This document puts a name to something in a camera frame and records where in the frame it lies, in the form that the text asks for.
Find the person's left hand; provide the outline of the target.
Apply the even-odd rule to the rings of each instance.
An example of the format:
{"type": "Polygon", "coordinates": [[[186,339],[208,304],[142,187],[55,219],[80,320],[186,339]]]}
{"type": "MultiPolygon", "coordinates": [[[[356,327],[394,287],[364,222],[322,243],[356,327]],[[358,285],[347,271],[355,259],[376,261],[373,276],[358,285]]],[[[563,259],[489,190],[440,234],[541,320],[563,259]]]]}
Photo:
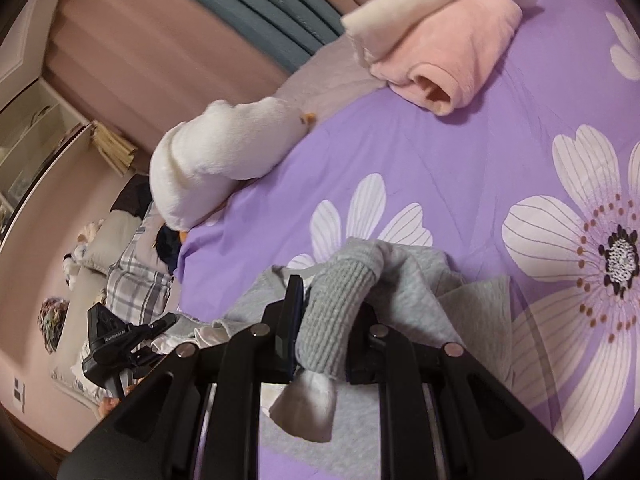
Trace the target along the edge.
{"type": "Polygon", "coordinates": [[[101,418],[105,418],[108,414],[110,414],[116,406],[119,406],[120,400],[119,398],[113,398],[112,396],[106,396],[103,398],[99,405],[99,415],[101,418]]]}

